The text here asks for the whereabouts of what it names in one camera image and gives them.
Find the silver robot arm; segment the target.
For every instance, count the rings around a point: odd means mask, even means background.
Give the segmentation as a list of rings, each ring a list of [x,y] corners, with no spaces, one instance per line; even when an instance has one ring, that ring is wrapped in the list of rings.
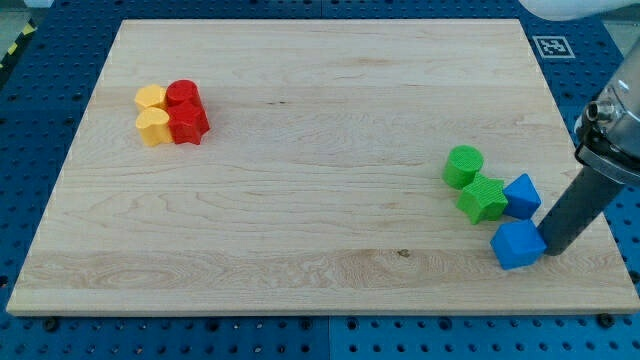
[[[574,130],[575,157],[619,184],[639,185],[639,44],[634,43]]]

